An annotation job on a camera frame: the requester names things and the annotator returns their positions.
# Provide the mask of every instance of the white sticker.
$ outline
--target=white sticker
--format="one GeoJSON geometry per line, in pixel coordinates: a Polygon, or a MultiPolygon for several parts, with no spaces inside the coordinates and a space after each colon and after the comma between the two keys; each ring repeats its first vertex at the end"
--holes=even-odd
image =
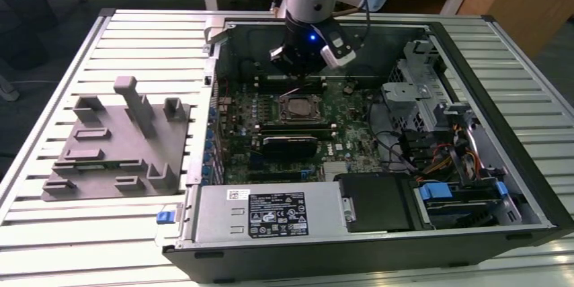
{"type": "Polygon", "coordinates": [[[227,190],[228,200],[248,200],[251,190],[227,190]]]}

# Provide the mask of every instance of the warning label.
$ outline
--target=warning label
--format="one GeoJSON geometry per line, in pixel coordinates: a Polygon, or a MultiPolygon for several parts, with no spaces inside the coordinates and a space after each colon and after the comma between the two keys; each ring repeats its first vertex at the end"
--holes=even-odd
{"type": "Polygon", "coordinates": [[[303,193],[249,195],[249,237],[308,235],[303,193]]]}

